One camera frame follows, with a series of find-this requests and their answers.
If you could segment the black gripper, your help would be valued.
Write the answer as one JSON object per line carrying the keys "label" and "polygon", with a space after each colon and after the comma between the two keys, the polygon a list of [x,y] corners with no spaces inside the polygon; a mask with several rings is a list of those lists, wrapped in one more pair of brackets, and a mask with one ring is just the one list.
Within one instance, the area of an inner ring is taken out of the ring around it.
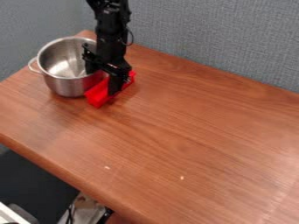
{"label": "black gripper", "polygon": [[114,95],[122,88],[124,83],[128,83],[128,73],[132,67],[124,60],[118,62],[105,62],[94,53],[90,44],[84,43],[81,58],[85,61],[85,73],[94,74],[102,71],[109,75],[106,93]]}

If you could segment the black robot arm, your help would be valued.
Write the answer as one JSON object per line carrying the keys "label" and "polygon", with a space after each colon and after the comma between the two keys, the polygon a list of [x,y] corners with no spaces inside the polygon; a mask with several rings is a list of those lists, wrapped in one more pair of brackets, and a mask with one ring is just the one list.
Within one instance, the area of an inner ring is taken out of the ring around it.
{"label": "black robot arm", "polygon": [[82,45],[81,55],[85,61],[85,71],[93,74],[104,71],[108,74],[106,94],[114,95],[129,81],[132,70],[125,60],[128,34],[126,24],[130,21],[128,0],[85,0],[93,10],[96,24],[96,50]]}

